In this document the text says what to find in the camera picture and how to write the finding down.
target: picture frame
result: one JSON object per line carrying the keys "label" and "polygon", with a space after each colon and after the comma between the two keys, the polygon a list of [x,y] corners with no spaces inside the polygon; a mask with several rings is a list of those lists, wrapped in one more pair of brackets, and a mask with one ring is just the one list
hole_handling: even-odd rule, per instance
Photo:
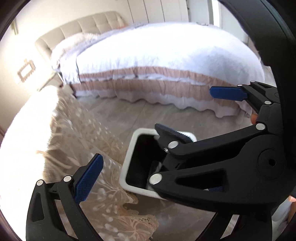
{"label": "picture frame", "polygon": [[17,72],[20,80],[24,83],[26,79],[35,71],[36,67],[32,60],[25,60],[25,64]]}

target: black frame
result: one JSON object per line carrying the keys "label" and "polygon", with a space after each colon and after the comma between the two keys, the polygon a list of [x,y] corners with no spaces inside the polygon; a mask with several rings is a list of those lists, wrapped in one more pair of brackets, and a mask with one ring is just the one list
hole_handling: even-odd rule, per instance
{"label": "black frame", "polygon": [[[0,3],[0,39],[30,0],[6,0]],[[295,1],[290,0],[219,0],[238,19],[253,40],[265,65],[271,66],[279,91],[284,126],[286,158],[295,162],[294,89],[296,87]],[[296,226],[293,217],[290,227]],[[0,237],[20,240],[0,212]],[[284,230],[282,240],[296,236],[296,229]]]}

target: gray tile floor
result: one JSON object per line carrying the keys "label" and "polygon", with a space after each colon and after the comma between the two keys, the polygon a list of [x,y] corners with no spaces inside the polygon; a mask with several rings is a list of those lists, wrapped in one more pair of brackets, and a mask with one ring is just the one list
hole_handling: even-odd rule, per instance
{"label": "gray tile floor", "polygon": [[[275,85],[271,69],[264,66],[264,72],[266,83]],[[192,132],[199,140],[251,125],[250,119],[246,117],[237,124],[237,117],[217,118],[211,110],[203,112],[193,108],[179,110],[174,105],[149,104],[144,100],[130,103],[117,98],[83,97],[79,101],[93,111],[96,117],[126,145],[129,144],[136,129],[153,128],[155,123],[165,124],[179,131]],[[138,210],[140,214],[153,214],[158,218],[160,226],[152,236],[156,241],[194,241],[213,216],[212,212],[169,201],[140,195],[138,198],[139,203],[129,207]],[[231,221],[225,235],[231,233],[236,218]]]}

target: metal bolt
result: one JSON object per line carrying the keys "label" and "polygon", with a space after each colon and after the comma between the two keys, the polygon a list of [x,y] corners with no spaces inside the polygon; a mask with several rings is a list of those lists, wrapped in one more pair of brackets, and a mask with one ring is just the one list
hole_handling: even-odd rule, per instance
{"label": "metal bolt", "polygon": [[41,186],[43,184],[43,180],[39,180],[36,184],[37,186]]}
{"label": "metal bolt", "polygon": [[256,129],[259,131],[263,131],[266,128],[266,126],[262,123],[256,124]]}
{"label": "metal bolt", "polygon": [[71,181],[72,177],[71,176],[65,176],[64,177],[64,182],[69,182]]}
{"label": "metal bolt", "polygon": [[149,178],[149,183],[152,185],[157,184],[161,181],[162,178],[163,176],[160,173],[156,173]]}
{"label": "metal bolt", "polygon": [[168,148],[173,149],[179,144],[178,141],[172,141],[168,144]]}

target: headboard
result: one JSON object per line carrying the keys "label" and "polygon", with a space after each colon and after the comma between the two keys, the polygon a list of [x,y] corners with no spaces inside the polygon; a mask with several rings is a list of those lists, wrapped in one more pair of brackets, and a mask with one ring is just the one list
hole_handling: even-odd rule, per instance
{"label": "headboard", "polygon": [[50,63],[52,50],[65,38],[80,32],[102,34],[124,26],[122,17],[115,11],[96,13],[49,31],[36,40],[35,46],[43,58]]}

